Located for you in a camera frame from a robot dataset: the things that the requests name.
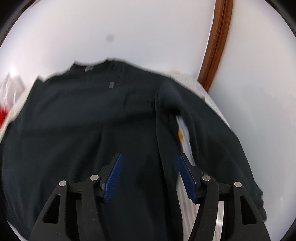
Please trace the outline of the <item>red paper gift bag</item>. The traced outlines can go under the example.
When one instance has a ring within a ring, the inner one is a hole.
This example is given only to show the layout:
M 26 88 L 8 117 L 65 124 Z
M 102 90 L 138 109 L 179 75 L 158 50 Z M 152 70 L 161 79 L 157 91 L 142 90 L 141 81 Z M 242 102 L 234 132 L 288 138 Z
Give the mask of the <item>red paper gift bag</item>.
M 10 112 L 9 108 L 0 107 L 0 128 L 2 127 L 9 112 Z

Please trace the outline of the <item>white plastic bag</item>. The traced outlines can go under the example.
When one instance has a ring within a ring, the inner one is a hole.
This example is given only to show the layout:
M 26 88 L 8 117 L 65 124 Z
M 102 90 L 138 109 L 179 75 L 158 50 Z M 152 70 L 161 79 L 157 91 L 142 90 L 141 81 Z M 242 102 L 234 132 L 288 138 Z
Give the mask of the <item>white plastic bag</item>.
M 20 76 L 12 78 L 8 74 L 1 83 L 1 108 L 11 109 L 25 89 L 26 86 Z

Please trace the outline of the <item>brown wooden door frame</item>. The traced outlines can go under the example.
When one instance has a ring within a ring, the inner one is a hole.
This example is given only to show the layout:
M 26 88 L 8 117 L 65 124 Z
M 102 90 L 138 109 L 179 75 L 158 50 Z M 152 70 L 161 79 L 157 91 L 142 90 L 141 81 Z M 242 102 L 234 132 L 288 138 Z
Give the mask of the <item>brown wooden door frame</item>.
M 198 82 L 209 91 L 226 44 L 233 10 L 233 0 L 215 1 L 213 23 Z

